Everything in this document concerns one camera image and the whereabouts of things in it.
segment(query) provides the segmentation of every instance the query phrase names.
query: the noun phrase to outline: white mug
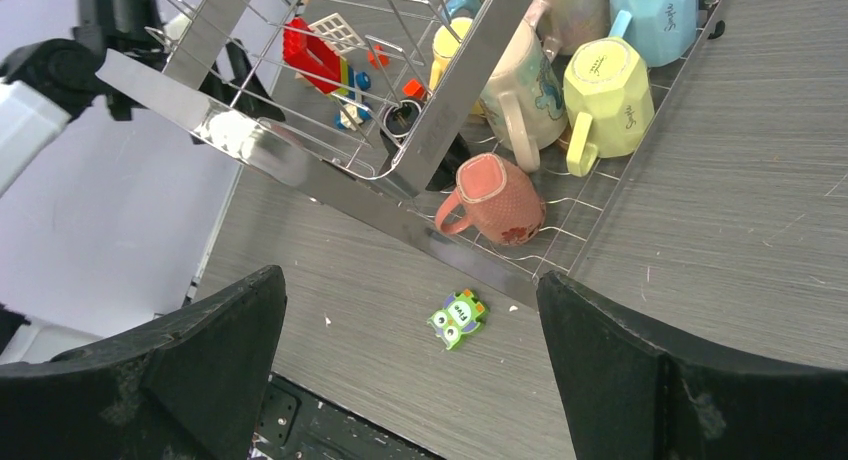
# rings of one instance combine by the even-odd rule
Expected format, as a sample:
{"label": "white mug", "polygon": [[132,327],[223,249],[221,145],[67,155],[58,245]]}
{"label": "white mug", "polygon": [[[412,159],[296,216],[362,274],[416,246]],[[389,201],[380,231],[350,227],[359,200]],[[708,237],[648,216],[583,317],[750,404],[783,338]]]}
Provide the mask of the white mug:
{"label": "white mug", "polygon": [[609,31],[609,0],[533,0],[524,19],[539,32],[549,59],[573,55]]}
{"label": "white mug", "polygon": [[533,27],[521,21],[480,95],[495,136],[515,153],[518,166],[535,172],[539,150],[568,125],[562,86]]}

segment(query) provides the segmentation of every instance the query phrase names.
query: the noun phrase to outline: yellow mug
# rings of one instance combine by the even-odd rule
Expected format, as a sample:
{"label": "yellow mug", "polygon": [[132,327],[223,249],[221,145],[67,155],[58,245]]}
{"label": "yellow mug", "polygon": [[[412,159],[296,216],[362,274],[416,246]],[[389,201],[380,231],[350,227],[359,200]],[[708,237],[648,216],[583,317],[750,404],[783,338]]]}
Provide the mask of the yellow mug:
{"label": "yellow mug", "polygon": [[598,158],[630,155],[651,120],[654,102],[648,68],[621,38],[580,46],[563,79],[572,134],[565,155],[568,172],[582,177]]}
{"label": "yellow mug", "polygon": [[[471,30],[473,20],[466,17],[456,17],[451,20],[450,26],[460,39],[465,38],[468,31]],[[435,90],[439,81],[442,79],[448,65],[456,52],[459,50],[459,42],[451,34],[451,32],[442,25],[433,36],[433,66],[430,68],[430,90]],[[483,115],[483,107],[480,102],[474,102],[471,108],[471,113],[474,115]]]}

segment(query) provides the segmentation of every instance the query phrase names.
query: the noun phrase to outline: metal frame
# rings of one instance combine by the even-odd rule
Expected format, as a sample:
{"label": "metal frame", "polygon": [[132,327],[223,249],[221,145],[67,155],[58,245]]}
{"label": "metal frame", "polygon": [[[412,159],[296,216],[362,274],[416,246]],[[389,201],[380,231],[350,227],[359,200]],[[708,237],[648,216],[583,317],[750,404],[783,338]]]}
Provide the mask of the metal frame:
{"label": "metal frame", "polygon": [[[327,1],[344,2],[343,0]],[[651,141],[659,122],[662,121],[662,112],[667,109],[666,105],[669,103],[669,99],[673,97],[674,92],[679,90],[675,87],[685,78],[689,70],[691,63],[688,58],[697,54],[703,47],[708,37],[704,32],[712,32],[718,21],[719,16],[717,14],[720,11],[722,0],[701,1],[702,8],[708,10],[707,22],[703,28],[699,29],[695,44],[690,49],[689,54],[682,59],[683,64],[674,75],[672,83],[667,86],[655,86],[663,89],[665,95],[657,108],[656,119],[642,142],[643,146]],[[451,62],[443,80],[427,102],[422,116],[413,127],[407,141],[401,146],[398,154],[390,162],[386,162],[388,168],[377,175],[362,175],[351,168],[357,161],[357,154],[360,150],[373,146],[373,140],[369,140],[369,134],[379,133],[370,132],[373,129],[369,131],[359,129],[357,133],[363,137],[362,139],[347,135],[354,142],[357,142],[357,146],[356,152],[347,157],[348,161],[345,164],[337,157],[327,158],[325,155],[322,158],[322,156],[316,155],[314,148],[307,148],[307,146],[320,145],[325,149],[324,151],[333,154],[339,153],[337,149],[334,149],[332,145],[322,139],[293,128],[288,123],[275,125],[272,131],[266,126],[267,124],[234,110],[233,104],[219,103],[191,88],[191,85],[186,85],[186,82],[180,81],[183,79],[179,77],[177,80],[170,78],[167,76],[167,70],[165,71],[166,75],[163,75],[116,52],[109,52],[104,67],[98,75],[106,83],[243,164],[262,171],[280,183],[296,188],[321,203],[363,221],[535,309],[535,283],[540,274],[544,273],[542,267],[545,262],[551,263],[546,257],[553,243],[556,242],[560,234],[576,237],[583,242],[576,258],[569,265],[553,264],[553,267],[573,274],[581,265],[589,247],[597,236],[597,232],[621,193],[625,184],[621,179],[627,178],[630,172],[638,168],[643,156],[643,146],[632,155],[624,172],[615,177],[607,175],[613,178],[617,184],[603,206],[593,206],[581,201],[581,195],[583,195],[583,190],[586,190],[588,183],[584,184],[583,190],[575,198],[557,199],[551,202],[568,200],[572,201],[572,204],[567,211],[565,220],[560,225],[547,227],[555,230],[556,233],[554,240],[546,247],[546,251],[542,255],[532,255],[533,258],[539,259],[539,264],[535,270],[522,268],[516,264],[515,258],[503,255],[496,249],[483,247],[478,243],[478,237],[448,238],[442,235],[433,228],[428,218],[429,215],[424,214],[412,200],[420,192],[423,192],[424,186],[436,170],[450,142],[465,122],[465,116],[457,115],[455,112],[470,111],[471,105],[477,100],[478,92],[482,90],[497,59],[500,57],[499,52],[502,52],[509,42],[511,38],[509,32],[514,31],[524,10],[516,8],[516,5],[529,5],[530,2],[531,0],[486,0],[483,9],[475,19],[469,36],[461,42],[457,57]],[[172,1],[172,3],[175,6],[186,7],[184,3],[180,3],[178,0]],[[299,0],[295,0],[290,5],[289,12],[298,3]],[[408,71],[419,76],[416,65],[421,66],[422,62],[419,59],[423,59],[420,53],[420,45],[430,33],[430,27],[439,23],[444,24],[446,19],[427,0],[388,0],[388,3],[390,9],[369,5],[362,5],[362,7],[395,14],[407,36],[413,42],[415,51],[409,54],[392,43],[369,35],[362,37],[368,43],[367,48],[372,51],[375,44],[382,44],[389,47],[386,53],[392,58],[399,58],[406,62],[402,74],[394,82],[390,81],[387,72],[381,68],[386,80],[389,80],[388,83],[397,88],[403,74]],[[402,12],[397,5],[403,3],[427,5],[433,10],[434,15],[427,17]],[[443,8],[444,0],[440,0],[440,3],[442,5],[439,6]],[[189,16],[196,17],[200,13],[200,8],[189,11]],[[429,20],[430,24],[425,30],[424,37],[417,40],[411,38],[403,23],[403,19],[407,17]],[[231,32],[232,28],[229,30],[224,28],[229,25],[227,23],[229,18],[229,15],[224,15],[223,21],[217,22],[214,18],[207,17],[202,25],[204,25],[203,28],[206,28],[209,24],[220,23],[218,32],[226,33],[225,37],[229,37],[230,33],[227,32]],[[269,46],[283,28],[285,28],[283,25],[277,26],[276,35],[269,40]],[[189,30],[183,36],[184,38],[190,34],[191,29],[192,27],[189,27]],[[266,48],[259,55],[254,55],[259,59],[256,67],[259,63],[266,61],[299,72],[298,69],[291,68],[284,62],[266,58],[267,50]],[[175,49],[172,58],[178,51],[179,49]],[[191,55],[192,52],[184,51],[183,54]],[[245,85],[234,85],[234,87],[239,88],[242,94],[250,95],[250,92],[244,90]],[[370,98],[382,101],[384,107],[396,104],[394,100],[397,99],[397,94],[394,90],[388,92],[384,97],[377,97],[373,94],[367,95]],[[331,98],[331,100],[339,106],[344,101],[352,103],[349,99],[340,97]],[[276,103],[274,105],[282,108],[287,114],[291,113],[304,117],[301,113],[283,105]],[[593,175],[596,171],[598,171],[597,165],[593,170]],[[600,211],[591,233],[586,237],[574,235],[568,231],[565,225],[566,220],[572,214],[572,210],[578,204],[589,205]]]}

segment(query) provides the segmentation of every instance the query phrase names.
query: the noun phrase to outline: toy block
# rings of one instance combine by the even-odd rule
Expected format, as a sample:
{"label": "toy block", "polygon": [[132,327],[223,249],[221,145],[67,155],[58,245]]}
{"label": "toy block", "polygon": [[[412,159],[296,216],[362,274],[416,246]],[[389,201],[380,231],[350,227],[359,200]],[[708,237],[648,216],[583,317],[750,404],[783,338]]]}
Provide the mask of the toy block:
{"label": "toy block", "polygon": [[383,47],[381,47],[380,45],[376,45],[376,46],[374,46],[374,50],[377,51],[377,58],[375,59],[374,54],[369,50],[368,51],[368,63],[370,63],[371,66],[374,67],[374,68],[379,68],[377,66],[378,60],[380,61],[380,65],[382,65],[384,67],[386,65],[388,65],[389,64],[389,57],[380,53],[380,52],[383,51]]}
{"label": "toy block", "polygon": [[417,98],[423,102],[427,98],[427,89],[418,80],[413,78],[403,86],[403,94],[407,97]]}
{"label": "toy block", "polygon": [[295,18],[286,24],[283,31],[283,60],[295,68],[320,77],[304,75],[321,93],[329,94],[339,87],[322,79],[345,83],[342,76],[348,71],[347,62],[322,39],[304,32],[312,33],[312,30],[302,18]]}

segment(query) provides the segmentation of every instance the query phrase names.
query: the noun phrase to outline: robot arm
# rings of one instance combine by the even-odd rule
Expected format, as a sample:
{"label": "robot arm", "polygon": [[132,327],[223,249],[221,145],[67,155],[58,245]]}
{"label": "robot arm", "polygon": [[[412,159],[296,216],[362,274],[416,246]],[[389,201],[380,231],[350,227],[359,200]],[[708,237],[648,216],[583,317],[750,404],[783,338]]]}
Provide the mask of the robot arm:
{"label": "robot arm", "polygon": [[77,0],[73,40],[18,48],[0,62],[0,196],[32,160],[99,95],[117,121],[138,105],[101,82],[97,70],[114,49],[151,67],[166,54],[146,27],[163,28],[156,0]]}
{"label": "robot arm", "polygon": [[71,120],[59,105],[24,82],[0,82],[0,196]]}

